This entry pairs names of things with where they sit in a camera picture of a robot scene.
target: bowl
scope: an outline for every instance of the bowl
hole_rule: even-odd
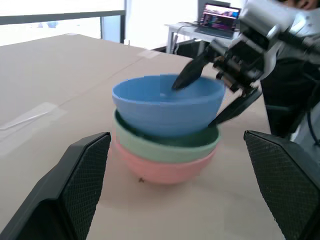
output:
[[[215,151],[212,151],[206,157],[196,161],[169,164],[149,161],[134,155],[114,138],[112,139],[112,149],[112,153],[115,153],[119,160],[124,161],[134,174],[145,181],[155,184],[178,184],[185,182],[199,175],[215,154]]]
[[[114,132],[117,141],[131,153],[154,162],[188,163],[207,156],[220,140],[217,127],[179,137],[146,135],[127,124],[118,111],[114,112]]]
[[[225,94],[221,82],[200,77],[180,91],[178,75],[152,75],[121,82],[112,99],[123,119],[145,134],[177,137],[200,131],[216,118]]]

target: table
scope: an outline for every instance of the table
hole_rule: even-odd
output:
[[[50,109],[17,131],[0,132],[0,231],[36,182],[79,139],[112,129],[112,86],[134,77],[179,73],[189,58],[63,35],[0,47],[0,128]],[[205,76],[215,76],[211,67]],[[236,96],[227,93],[225,107]],[[261,97],[220,126],[212,163],[175,186],[141,183],[109,155],[88,240],[283,240],[264,202],[243,141],[269,132]]]
[[[168,30],[168,40],[166,43],[166,49],[165,52],[167,54],[172,54],[174,52],[174,46],[173,46],[173,39],[174,39],[174,33],[177,33],[179,31],[179,34],[188,36],[192,39],[200,39],[202,41],[210,43],[213,39],[217,39],[224,43],[226,46],[229,46],[232,42],[231,39],[223,38],[223,37],[217,37],[217,36],[212,36],[200,32],[195,32],[197,26],[191,25],[189,23],[184,23],[184,22],[179,22],[175,24],[165,24],[165,26],[169,27]],[[238,36],[238,33],[236,32],[234,34],[234,38]],[[203,47],[204,44],[201,42],[199,46],[199,53],[203,52]]]

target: tape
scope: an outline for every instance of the tape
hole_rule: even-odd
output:
[[[37,132],[67,112],[57,105],[44,102],[30,111],[0,126],[0,157],[11,153]]]
[[[159,55],[161,52],[159,51],[152,51],[152,50],[144,50],[138,53],[138,56],[144,57],[146,59],[153,59],[155,56]]]

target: pink bowl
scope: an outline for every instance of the pink bowl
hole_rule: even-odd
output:
[[[138,177],[156,184],[178,184],[197,176],[214,156],[214,149],[208,156],[186,163],[162,163],[149,161],[129,152],[115,138],[112,139],[113,153],[117,155]]]

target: blue bowl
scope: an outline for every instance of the blue bowl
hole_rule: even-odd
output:
[[[224,85],[200,77],[175,92],[171,87],[177,76],[138,77],[113,87],[112,99],[121,117],[133,128],[159,137],[183,136],[206,128],[216,118]]]

